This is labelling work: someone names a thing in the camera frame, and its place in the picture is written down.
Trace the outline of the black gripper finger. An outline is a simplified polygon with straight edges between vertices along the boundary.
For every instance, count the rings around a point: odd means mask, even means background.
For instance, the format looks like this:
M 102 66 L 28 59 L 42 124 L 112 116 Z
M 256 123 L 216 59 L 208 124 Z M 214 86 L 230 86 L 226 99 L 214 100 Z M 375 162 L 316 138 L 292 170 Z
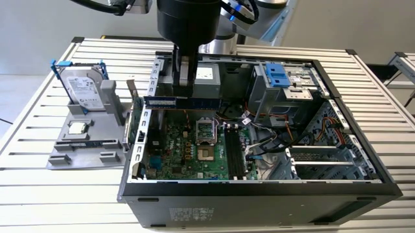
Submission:
M 182 50 L 172 53 L 173 96 L 190 97 L 197 69 L 197 51 L 184 54 Z

